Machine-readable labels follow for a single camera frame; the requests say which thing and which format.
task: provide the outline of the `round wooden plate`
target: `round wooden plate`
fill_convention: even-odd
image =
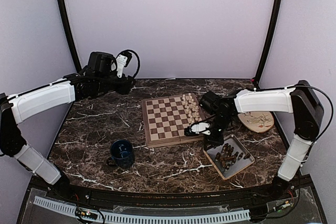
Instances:
[[[270,112],[247,112],[238,114],[239,119],[249,130],[263,133],[274,125],[274,118]]]

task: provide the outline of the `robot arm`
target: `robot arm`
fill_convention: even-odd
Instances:
[[[123,74],[123,68],[127,67],[132,58],[130,52],[133,51],[125,50],[116,58],[111,54],[93,52],[88,65],[79,73],[21,94],[8,97],[4,93],[0,94],[0,150],[3,155],[14,157],[61,191],[69,183],[68,178],[26,142],[17,124],[61,104],[96,98],[110,90],[128,94],[135,84],[135,75],[126,77]]]
[[[227,128],[232,116],[252,111],[277,111],[293,113],[295,119],[294,137],[290,143],[273,184],[279,190],[285,189],[305,160],[306,155],[316,140],[324,114],[316,94],[308,88],[307,81],[299,81],[297,86],[271,90],[237,90],[221,98],[213,92],[207,92],[200,100],[200,106],[209,114],[214,115],[211,124],[194,123],[185,129],[186,135],[202,132],[205,143],[221,145],[223,130]]]

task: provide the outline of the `white grille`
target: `white grille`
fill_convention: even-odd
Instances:
[[[70,203],[56,202],[51,199],[35,196],[34,204],[40,207],[49,209],[62,215],[76,217],[76,206]],[[102,223],[101,215],[95,211],[91,212],[98,214],[96,223]],[[101,211],[105,217],[105,223],[120,224],[216,224],[216,223],[233,223],[237,221],[249,220],[249,210],[242,210],[236,212],[227,212],[214,215],[200,215],[200,216],[179,216],[179,217],[160,217],[160,216],[138,216],[138,215],[122,215],[111,212]]]

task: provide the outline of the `table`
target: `table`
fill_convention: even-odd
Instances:
[[[269,184],[286,154],[275,127],[254,133],[239,121],[224,136],[235,134],[256,158],[253,165],[229,180],[222,180],[203,153],[202,141],[147,148],[141,100],[182,93],[197,98],[211,90],[226,95],[252,88],[241,79],[138,80],[128,95],[110,92],[94,100],[74,103],[50,153],[71,183],[89,188],[134,193],[200,193]],[[111,143],[133,143],[136,161],[130,169],[106,165]]]

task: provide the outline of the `dark chessboard square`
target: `dark chessboard square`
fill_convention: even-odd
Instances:
[[[163,139],[165,137],[166,137],[166,135],[164,133],[159,133],[159,139]]]
[[[158,132],[157,129],[151,129],[151,134],[156,134]]]
[[[169,127],[169,126],[167,126],[167,127],[164,127],[164,128],[163,128],[163,130],[164,130],[164,132],[169,132],[169,131],[171,131],[171,129],[170,129],[170,127]]]

